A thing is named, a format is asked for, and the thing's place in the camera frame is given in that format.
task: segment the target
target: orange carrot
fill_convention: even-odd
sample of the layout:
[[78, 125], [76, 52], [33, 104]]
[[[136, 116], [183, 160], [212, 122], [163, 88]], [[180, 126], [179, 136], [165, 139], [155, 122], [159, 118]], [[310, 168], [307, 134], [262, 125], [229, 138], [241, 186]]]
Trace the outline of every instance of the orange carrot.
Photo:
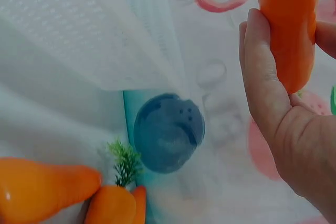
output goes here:
[[85, 224], [144, 224], [146, 196], [140, 187], [131, 194], [125, 186], [134, 182], [140, 172], [140, 155], [119, 139], [108, 145], [115, 157], [115, 186], [104, 186], [93, 197]]
[[308, 82], [314, 64], [318, 0], [259, 0], [271, 28], [271, 51], [288, 93]]
[[120, 186], [103, 186], [91, 200], [85, 224], [133, 224], [134, 196]]
[[5, 223], [30, 224], [84, 201], [100, 187], [100, 173], [86, 166], [37, 164], [0, 158], [0, 217]]
[[138, 186], [133, 191], [133, 196], [137, 203], [137, 212], [134, 217], [133, 224], [145, 224], [146, 219], [146, 188], [144, 186]]

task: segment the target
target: carrot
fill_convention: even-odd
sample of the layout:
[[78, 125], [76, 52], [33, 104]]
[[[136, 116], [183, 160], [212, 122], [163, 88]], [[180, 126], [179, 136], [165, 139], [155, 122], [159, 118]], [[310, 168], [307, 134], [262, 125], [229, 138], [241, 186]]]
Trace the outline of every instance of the carrot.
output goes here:
[[145, 224], [146, 218], [146, 188], [144, 186], [138, 186], [133, 191], [133, 196], [137, 203], [137, 212], [134, 217], [133, 224]]
[[0, 217], [5, 223], [36, 223], [92, 196], [100, 173], [86, 166], [38, 164], [0, 158]]
[[271, 51], [279, 80], [288, 93], [300, 90], [310, 78], [318, 0], [259, 0], [271, 28]]
[[120, 186], [104, 186], [95, 194], [85, 224], [133, 224], [134, 196]]
[[115, 156], [116, 185], [102, 187], [93, 197], [85, 224], [138, 224], [145, 221], [145, 189], [131, 194], [125, 189], [139, 173], [139, 155], [119, 140], [109, 144]]

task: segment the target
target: orange plastic toy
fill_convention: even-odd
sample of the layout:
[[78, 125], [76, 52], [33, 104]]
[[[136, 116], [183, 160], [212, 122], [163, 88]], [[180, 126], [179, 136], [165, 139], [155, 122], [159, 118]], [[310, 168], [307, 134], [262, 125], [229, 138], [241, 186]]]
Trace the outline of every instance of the orange plastic toy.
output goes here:
[[121, 186], [103, 186], [95, 194], [85, 224], [133, 224], [136, 214], [134, 196]]
[[314, 64], [318, 0], [259, 0], [271, 28], [271, 51], [279, 80], [288, 93], [308, 82]]
[[133, 192], [137, 203], [137, 212], [134, 217], [133, 224], [145, 224], [146, 219], [146, 188], [138, 186]]
[[100, 187], [100, 173], [86, 166], [37, 164], [0, 158], [0, 219], [10, 224], [45, 220], [84, 201]]

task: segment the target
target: plastic vegetable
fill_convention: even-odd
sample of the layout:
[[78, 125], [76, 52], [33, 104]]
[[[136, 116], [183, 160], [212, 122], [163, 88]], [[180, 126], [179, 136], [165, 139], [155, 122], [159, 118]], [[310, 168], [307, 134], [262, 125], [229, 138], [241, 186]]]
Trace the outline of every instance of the plastic vegetable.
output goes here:
[[308, 82], [314, 64], [318, 0], [259, 0], [271, 28], [271, 51], [288, 93]]
[[145, 193], [136, 189], [134, 195], [125, 187], [135, 181], [140, 172], [140, 155], [119, 140], [109, 144], [115, 156], [116, 185], [102, 187], [93, 197], [85, 224], [138, 224], [145, 222]]
[[137, 203], [137, 212], [135, 213], [133, 224], [144, 224], [146, 217], [146, 188], [138, 186], [132, 194]]
[[136, 202], [133, 195], [120, 186], [103, 186], [95, 194], [85, 224], [133, 224]]
[[0, 158], [0, 217], [4, 223], [31, 224], [91, 197], [100, 173], [86, 166], [38, 164]]

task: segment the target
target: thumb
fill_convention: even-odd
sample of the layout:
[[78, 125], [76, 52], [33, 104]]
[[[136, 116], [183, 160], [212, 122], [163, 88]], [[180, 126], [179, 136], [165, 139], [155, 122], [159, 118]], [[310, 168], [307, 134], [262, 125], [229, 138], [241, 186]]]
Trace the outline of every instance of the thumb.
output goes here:
[[291, 105], [277, 78], [269, 22], [259, 10], [250, 10], [245, 37], [240, 37], [244, 40], [240, 43], [240, 65], [249, 109], [264, 137], [270, 140]]

